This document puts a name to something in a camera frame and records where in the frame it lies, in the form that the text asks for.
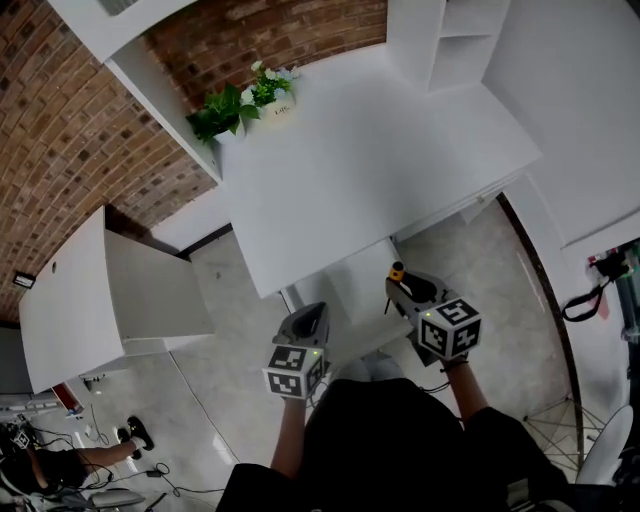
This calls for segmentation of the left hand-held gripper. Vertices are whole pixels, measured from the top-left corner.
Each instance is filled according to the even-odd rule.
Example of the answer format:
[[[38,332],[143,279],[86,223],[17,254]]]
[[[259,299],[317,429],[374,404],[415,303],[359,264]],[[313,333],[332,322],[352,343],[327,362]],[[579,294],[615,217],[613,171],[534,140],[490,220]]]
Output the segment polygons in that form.
[[[283,398],[306,400],[327,369],[330,312],[320,301],[291,313],[280,324],[266,357],[267,390]]]

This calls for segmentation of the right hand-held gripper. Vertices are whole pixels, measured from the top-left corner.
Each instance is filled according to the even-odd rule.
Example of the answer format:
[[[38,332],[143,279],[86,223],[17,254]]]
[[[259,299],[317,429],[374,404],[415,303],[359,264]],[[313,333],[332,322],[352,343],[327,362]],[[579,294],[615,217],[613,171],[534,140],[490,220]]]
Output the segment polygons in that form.
[[[409,340],[424,366],[449,362],[480,344],[479,311],[466,297],[447,301],[449,291],[441,279],[420,272],[406,271],[402,283],[385,280],[387,299],[414,328]],[[420,304],[436,306],[421,310]]]

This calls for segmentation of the person's right forearm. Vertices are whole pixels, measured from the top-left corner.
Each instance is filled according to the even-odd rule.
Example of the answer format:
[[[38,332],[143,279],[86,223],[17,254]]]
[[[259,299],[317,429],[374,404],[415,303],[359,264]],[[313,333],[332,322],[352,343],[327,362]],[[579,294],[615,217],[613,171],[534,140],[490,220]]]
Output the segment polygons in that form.
[[[444,368],[464,429],[479,412],[489,409],[490,405],[484,396],[470,363],[466,359],[451,361]]]

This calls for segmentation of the person's left forearm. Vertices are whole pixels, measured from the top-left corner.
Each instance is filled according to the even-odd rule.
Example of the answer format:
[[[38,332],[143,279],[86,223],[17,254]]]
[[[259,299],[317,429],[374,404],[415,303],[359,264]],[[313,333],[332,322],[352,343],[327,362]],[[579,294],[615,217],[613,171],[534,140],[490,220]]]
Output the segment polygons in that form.
[[[281,426],[270,468],[293,479],[303,458],[306,425],[306,403],[285,398]]]

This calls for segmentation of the person's left grey shoe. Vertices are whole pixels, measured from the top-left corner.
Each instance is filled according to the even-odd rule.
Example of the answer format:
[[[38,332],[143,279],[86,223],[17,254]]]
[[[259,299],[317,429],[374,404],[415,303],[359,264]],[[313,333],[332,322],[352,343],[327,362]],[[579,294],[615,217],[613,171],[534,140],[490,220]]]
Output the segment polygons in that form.
[[[340,378],[360,383],[372,382],[374,366],[368,357],[354,360],[341,369]]]

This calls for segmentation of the person's grey shoe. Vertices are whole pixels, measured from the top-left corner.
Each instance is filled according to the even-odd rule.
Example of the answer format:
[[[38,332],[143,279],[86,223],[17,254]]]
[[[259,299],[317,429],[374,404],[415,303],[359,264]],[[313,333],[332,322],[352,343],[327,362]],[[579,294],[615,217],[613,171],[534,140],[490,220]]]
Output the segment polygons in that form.
[[[404,379],[405,375],[393,357],[388,354],[376,352],[371,379],[375,382]]]
[[[340,378],[360,383],[372,382],[374,366],[368,357],[354,360],[341,369]]]

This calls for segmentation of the person's right grey shoe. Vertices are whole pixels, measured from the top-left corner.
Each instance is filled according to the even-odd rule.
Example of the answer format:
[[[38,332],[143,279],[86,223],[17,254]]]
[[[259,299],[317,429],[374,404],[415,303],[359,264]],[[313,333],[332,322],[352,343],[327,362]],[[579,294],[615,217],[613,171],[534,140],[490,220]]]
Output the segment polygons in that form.
[[[376,352],[371,379],[375,382],[404,379],[405,375],[393,357],[388,354]]]

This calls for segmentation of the white desk with hutch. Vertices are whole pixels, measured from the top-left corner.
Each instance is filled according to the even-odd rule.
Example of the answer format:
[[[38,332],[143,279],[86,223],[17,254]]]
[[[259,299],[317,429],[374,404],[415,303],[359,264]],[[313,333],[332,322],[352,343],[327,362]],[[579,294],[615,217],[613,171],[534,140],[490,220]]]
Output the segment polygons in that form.
[[[196,138],[145,30],[193,0],[49,0],[222,188],[266,297],[496,184],[540,157],[483,77],[510,0],[390,0],[383,44],[305,65],[275,126]]]

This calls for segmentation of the person's black clothing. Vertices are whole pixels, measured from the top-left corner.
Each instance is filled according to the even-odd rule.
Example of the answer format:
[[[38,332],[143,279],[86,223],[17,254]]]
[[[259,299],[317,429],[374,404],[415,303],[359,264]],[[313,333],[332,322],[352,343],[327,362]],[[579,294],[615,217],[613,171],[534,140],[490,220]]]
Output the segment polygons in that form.
[[[576,512],[577,499],[517,420],[460,421],[412,381],[338,380],[304,429],[299,469],[242,463],[218,512]]]

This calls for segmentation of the green leafy plant white pot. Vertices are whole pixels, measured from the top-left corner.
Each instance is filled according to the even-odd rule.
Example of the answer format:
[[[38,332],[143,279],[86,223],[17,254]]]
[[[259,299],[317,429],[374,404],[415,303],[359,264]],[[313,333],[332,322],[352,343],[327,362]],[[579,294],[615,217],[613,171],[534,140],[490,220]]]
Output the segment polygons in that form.
[[[221,145],[243,140],[244,121],[259,118],[258,108],[251,102],[245,103],[240,90],[231,84],[226,84],[220,93],[207,95],[204,106],[186,117],[199,141]]]

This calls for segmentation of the white side desk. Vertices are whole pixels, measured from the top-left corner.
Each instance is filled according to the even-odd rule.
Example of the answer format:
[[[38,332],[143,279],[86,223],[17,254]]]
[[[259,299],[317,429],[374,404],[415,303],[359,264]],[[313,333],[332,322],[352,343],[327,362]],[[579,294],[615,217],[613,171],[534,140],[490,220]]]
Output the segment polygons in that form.
[[[192,263],[108,230],[103,209],[38,274],[19,318],[36,392],[214,332]]]

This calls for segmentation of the white box with red lining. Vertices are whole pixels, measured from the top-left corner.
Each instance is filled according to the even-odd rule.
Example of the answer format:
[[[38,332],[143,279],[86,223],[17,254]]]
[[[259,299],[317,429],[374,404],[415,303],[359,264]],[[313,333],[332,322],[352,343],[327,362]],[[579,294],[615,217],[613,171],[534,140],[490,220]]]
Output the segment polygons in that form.
[[[83,412],[83,406],[65,383],[55,385],[52,391],[70,416],[76,416]]]

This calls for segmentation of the black office chair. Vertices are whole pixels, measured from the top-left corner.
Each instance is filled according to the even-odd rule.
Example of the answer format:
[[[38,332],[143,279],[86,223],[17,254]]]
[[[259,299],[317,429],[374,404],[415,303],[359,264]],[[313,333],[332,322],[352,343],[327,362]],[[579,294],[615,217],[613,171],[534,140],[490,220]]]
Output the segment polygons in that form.
[[[625,449],[620,459],[613,477],[617,512],[640,512],[640,445]]]

